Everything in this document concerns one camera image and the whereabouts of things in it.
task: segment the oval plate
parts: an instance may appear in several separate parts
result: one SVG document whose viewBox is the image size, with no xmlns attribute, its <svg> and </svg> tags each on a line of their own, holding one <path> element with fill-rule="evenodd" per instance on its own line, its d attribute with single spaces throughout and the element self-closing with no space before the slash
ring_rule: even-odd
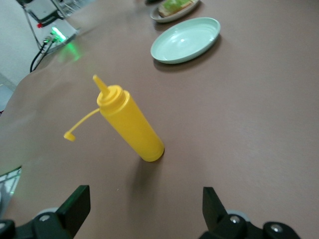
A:
<svg viewBox="0 0 319 239">
<path fill-rule="evenodd" d="M 184 8 L 183 10 L 171 15 L 171 16 L 167 16 L 167 17 L 161 17 L 159 14 L 159 7 L 156 7 L 150 14 L 151 19 L 160 22 L 160 23 L 166 23 L 166 22 L 171 22 L 171 21 L 175 21 L 179 18 L 181 18 L 182 16 L 187 15 L 188 13 L 190 13 L 191 11 L 193 11 L 196 6 L 200 3 L 200 0 L 192 0 L 192 4 L 189 5 L 188 7 Z"/>
<path fill-rule="evenodd" d="M 163 32 L 153 43 L 151 55 L 166 64 L 194 59 L 207 51 L 216 41 L 220 24 L 209 17 L 181 22 Z"/>
</svg>

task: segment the mustard bottle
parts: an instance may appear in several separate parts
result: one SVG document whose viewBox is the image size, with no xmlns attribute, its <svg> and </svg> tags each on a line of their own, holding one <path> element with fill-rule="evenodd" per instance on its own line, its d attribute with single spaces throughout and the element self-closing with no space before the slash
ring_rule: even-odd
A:
<svg viewBox="0 0 319 239">
<path fill-rule="evenodd" d="M 120 86 L 105 85 L 97 75 L 93 76 L 93 80 L 101 91 L 97 98 L 99 108 L 82 118 L 64 134 L 64 138 L 74 141 L 75 136 L 72 131 L 88 117 L 100 112 L 143 160 L 147 162 L 158 160 L 164 154 L 164 144 L 130 93 Z"/>
</svg>

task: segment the bolt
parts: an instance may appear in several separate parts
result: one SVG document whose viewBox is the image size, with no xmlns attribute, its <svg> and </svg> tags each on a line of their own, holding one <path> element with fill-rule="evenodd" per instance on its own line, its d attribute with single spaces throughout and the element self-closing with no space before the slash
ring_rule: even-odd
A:
<svg viewBox="0 0 319 239">
<path fill-rule="evenodd" d="M 230 217 L 230 220 L 233 222 L 233 223 L 240 223 L 240 219 L 238 216 L 231 216 Z"/>
<path fill-rule="evenodd" d="M 270 228 L 274 231 L 274 232 L 277 232 L 277 233 L 282 233 L 283 232 L 283 228 L 278 225 L 278 224 L 272 224 L 270 226 Z"/>
<path fill-rule="evenodd" d="M 49 218 L 50 218 L 49 215 L 43 215 L 42 217 L 39 218 L 39 221 L 44 222 L 44 221 L 48 220 Z"/>
</svg>

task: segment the bread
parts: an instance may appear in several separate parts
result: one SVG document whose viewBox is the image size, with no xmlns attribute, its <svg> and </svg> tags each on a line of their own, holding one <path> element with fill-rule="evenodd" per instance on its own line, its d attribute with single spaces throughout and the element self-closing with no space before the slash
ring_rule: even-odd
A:
<svg viewBox="0 0 319 239">
<path fill-rule="evenodd" d="M 161 17 L 171 16 L 193 3 L 193 0 L 165 0 L 159 5 L 159 15 Z"/>
</svg>

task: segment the dark object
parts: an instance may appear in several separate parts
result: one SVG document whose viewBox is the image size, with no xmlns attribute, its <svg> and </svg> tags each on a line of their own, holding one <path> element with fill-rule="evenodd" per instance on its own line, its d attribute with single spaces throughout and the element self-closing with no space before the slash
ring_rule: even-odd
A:
<svg viewBox="0 0 319 239">
<path fill-rule="evenodd" d="M 289 226 L 268 222 L 260 229 L 241 216 L 227 214 L 213 188 L 204 187 L 203 215 L 208 227 L 200 239 L 300 239 Z"/>
<path fill-rule="evenodd" d="M 42 213 L 17 228 L 12 220 L 0 220 L 0 239 L 72 239 L 90 210 L 90 188 L 81 185 L 55 213 Z"/>
</svg>

